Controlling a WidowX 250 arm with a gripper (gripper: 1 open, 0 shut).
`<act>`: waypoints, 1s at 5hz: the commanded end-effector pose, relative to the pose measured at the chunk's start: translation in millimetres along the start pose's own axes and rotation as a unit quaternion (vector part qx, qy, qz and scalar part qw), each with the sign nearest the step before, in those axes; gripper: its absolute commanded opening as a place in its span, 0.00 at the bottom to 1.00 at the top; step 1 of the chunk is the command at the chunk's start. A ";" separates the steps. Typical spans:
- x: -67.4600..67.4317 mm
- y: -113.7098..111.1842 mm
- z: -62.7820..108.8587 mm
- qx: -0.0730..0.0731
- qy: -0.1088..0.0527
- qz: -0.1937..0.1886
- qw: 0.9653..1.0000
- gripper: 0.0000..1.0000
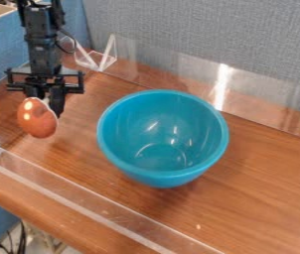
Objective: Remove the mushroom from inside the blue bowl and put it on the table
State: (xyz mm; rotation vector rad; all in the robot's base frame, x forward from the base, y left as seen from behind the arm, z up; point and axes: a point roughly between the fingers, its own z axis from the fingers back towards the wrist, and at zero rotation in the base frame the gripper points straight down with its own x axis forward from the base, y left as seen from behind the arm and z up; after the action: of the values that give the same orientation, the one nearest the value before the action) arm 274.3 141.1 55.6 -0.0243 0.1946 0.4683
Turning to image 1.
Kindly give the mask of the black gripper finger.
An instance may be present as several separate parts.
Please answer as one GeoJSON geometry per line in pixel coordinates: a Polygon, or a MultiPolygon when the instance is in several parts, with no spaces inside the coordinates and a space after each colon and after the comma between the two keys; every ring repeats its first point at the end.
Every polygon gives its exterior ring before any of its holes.
{"type": "Polygon", "coordinates": [[[25,94],[27,97],[43,98],[43,90],[35,85],[25,86],[25,94]]]}
{"type": "Polygon", "coordinates": [[[65,112],[66,106],[66,92],[62,86],[53,86],[50,89],[50,107],[54,110],[57,116],[61,116],[65,112]]]}

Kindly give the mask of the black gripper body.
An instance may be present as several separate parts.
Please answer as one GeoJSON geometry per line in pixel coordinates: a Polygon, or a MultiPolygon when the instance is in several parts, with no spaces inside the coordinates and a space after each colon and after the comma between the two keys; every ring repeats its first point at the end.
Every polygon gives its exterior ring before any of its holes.
{"type": "Polygon", "coordinates": [[[43,90],[43,97],[50,92],[53,86],[62,86],[66,93],[84,94],[84,76],[81,70],[61,67],[56,75],[33,73],[29,66],[9,68],[7,90],[22,91],[25,93],[26,85],[35,85],[43,90]]]}

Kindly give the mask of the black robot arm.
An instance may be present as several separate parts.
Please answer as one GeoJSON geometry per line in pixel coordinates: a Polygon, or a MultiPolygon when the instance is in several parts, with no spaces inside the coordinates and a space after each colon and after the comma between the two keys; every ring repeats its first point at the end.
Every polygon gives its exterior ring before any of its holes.
{"type": "Polygon", "coordinates": [[[68,51],[60,40],[60,33],[74,38],[64,29],[66,12],[62,1],[37,3],[35,0],[17,0],[17,5],[22,26],[26,28],[30,66],[6,70],[7,89],[23,91],[27,97],[49,98],[50,107],[57,116],[61,116],[68,94],[85,92],[85,73],[62,64],[62,53],[76,52],[68,51]]]}

